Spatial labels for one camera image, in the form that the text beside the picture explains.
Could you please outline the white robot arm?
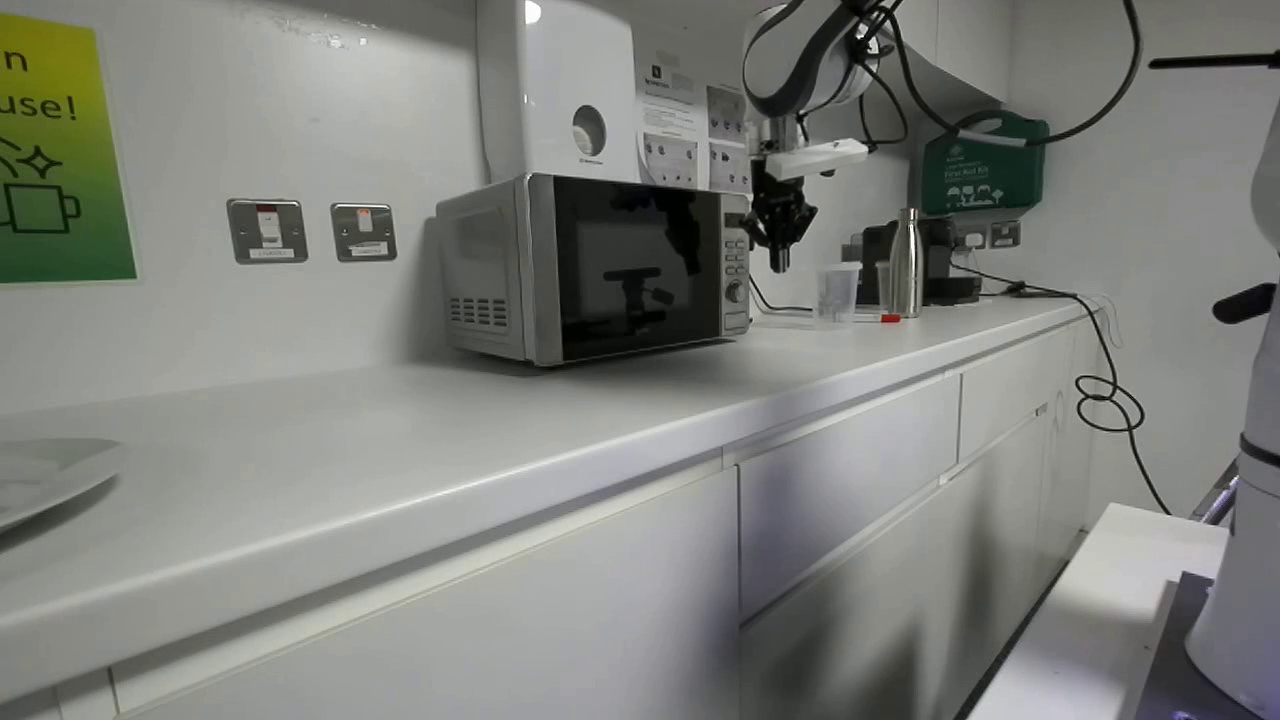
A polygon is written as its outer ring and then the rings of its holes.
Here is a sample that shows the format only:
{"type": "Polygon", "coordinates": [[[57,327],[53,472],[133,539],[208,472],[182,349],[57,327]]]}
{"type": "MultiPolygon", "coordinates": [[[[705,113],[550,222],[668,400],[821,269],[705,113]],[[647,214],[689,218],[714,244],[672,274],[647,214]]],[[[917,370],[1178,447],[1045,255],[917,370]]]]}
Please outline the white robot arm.
{"type": "Polygon", "coordinates": [[[807,121],[864,97],[886,56],[908,56],[891,39],[891,22],[890,0],[776,0],[743,35],[742,92],[764,123],[748,237],[769,252],[773,274],[794,269],[794,247],[816,222],[803,182],[831,175],[872,152],[857,135],[814,141],[807,121]]]}

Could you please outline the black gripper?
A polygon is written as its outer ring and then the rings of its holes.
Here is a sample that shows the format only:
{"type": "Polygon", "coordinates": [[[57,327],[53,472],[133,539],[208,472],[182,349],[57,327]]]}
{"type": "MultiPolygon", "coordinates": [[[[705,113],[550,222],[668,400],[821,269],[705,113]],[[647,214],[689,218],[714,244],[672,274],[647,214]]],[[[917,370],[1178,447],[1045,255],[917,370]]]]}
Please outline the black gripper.
{"type": "Polygon", "coordinates": [[[769,269],[788,274],[795,247],[816,222],[816,207],[803,201],[803,182],[776,182],[764,160],[751,164],[751,222],[762,244],[769,247],[769,269]]]}

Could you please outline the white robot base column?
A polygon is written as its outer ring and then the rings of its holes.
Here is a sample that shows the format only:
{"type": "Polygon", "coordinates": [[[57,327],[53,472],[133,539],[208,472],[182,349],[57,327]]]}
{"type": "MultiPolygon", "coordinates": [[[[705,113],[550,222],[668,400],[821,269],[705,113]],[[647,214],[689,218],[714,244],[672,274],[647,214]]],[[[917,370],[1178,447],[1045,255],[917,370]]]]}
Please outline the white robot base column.
{"type": "Polygon", "coordinates": [[[1192,664],[1255,720],[1280,720],[1280,304],[1271,283],[1211,304],[1225,326],[1264,319],[1235,447],[1235,517],[1192,664]]]}

